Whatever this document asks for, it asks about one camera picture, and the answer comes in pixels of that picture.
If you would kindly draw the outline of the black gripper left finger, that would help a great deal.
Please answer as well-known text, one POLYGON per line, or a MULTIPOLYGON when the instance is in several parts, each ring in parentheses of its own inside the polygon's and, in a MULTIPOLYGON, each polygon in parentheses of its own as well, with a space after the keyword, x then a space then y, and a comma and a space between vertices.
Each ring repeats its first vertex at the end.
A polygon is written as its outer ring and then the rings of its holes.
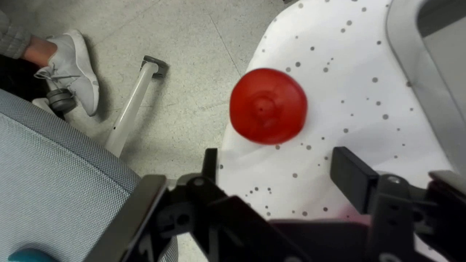
POLYGON ((202 175, 213 183, 218 183, 219 150, 207 149, 204 153, 202 175))

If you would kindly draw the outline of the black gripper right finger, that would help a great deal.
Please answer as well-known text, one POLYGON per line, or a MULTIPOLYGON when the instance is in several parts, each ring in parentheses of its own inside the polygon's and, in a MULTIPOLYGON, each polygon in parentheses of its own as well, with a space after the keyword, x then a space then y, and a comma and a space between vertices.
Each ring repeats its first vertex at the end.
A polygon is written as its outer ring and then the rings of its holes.
POLYGON ((333 150, 331 181, 360 214, 370 214, 379 173, 347 147, 333 150))

